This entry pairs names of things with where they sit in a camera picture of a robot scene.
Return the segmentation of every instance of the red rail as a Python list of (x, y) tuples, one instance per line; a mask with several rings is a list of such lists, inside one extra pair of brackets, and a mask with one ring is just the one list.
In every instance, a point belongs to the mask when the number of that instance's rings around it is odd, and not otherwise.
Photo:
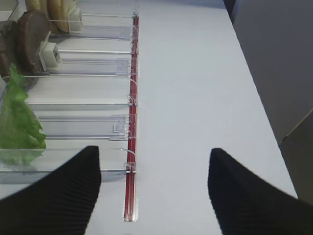
[[(139, 17), (133, 18), (133, 52), (132, 52), (132, 68), (131, 68), (131, 100), (130, 106), (130, 127), (128, 149), (136, 152), (136, 133), (137, 133), (137, 57), (138, 57), (138, 32)], [(132, 222), (136, 220), (135, 216), (135, 155), (128, 153), (127, 155), (127, 176), (126, 176), (126, 195), (125, 195), (125, 212), (124, 221)]]

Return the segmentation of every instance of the brown patty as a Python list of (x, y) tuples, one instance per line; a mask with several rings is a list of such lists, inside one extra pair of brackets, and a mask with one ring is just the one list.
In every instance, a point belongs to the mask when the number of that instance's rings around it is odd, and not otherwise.
[(49, 33), (49, 21), (38, 10), (25, 12), (18, 20), (17, 52), (22, 70), (29, 73), (43, 71), (39, 59), (40, 42)]

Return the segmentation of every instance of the white tabletop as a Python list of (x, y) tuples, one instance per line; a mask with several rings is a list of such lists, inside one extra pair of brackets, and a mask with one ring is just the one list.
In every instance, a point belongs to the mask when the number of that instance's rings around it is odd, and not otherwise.
[(223, 0), (143, 1), (139, 15), (139, 217), (97, 230), (221, 234), (206, 184), (215, 147), (296, 196)]

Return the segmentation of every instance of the transparent compartment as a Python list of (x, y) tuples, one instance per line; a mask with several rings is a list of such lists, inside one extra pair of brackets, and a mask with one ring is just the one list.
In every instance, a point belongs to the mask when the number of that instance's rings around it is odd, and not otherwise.
[(31, 106), (136, 104), (136, 97), (130, 94), (130, 86), (136, 83), (128, 77), (48, 75), (35, 79), (26, 100)]
[[(29, 166), (0, 164), (0, 199), (40, 180), (80, 151), (81, 149), (0, 149), (0, 156), (40, 155)], [(100, 149), (102, 183), (86, 234), (97, 230), (99, 220), (117, 225), (125, 221), (126, 177), (130, 169), (135, 174), (135, 163), (127, 163), (129, 155), (134, 156), (134, 153), (125, 149)]]
[(107, 16), (132, 17), (138, 13), (138, 0), (79, 0), (77, 7), (82, 13)]
[(84, 38), (49, 38), (56, 43), (60, 53), (76, 52), (85, 54), (122, 54), (131, 55), (133, 45), (130, 41), (110, 39), (84, 39)]
[(134, 125), (132, 115), (115, 116), (38, 116), (42, 133), (48, 140), (111, 140), (133, 139), (129, 132)]
[(136, 28), (133, 27), (131, 17), (114, 17), (101, 14), (82, 14), (81, 21), (49, 20), (52, 23), (67, 23), (69, 33), (58, 33), (50, 38), (90, 38), (90, 39), (117, 39), (131, 41), (138, 38)]
[(100, 51), (60, 50), (62, 63), (49, 74), (128, 76), (131, 73), (130, 55), (104, 54)]

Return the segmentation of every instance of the lettuce leaf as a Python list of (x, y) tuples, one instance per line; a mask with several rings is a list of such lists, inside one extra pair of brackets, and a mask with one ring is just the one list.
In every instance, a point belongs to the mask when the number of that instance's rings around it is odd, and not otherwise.
[[(46, 135), (25, 100), (23, 89), (25, 78), (11, 65), (10, 80), (6, 86), (0, 113), (0, 149), (45, 149)], [(39, 157), (42, 151), (0, 151), (0, 160), (5, 164), (28, 165)]]

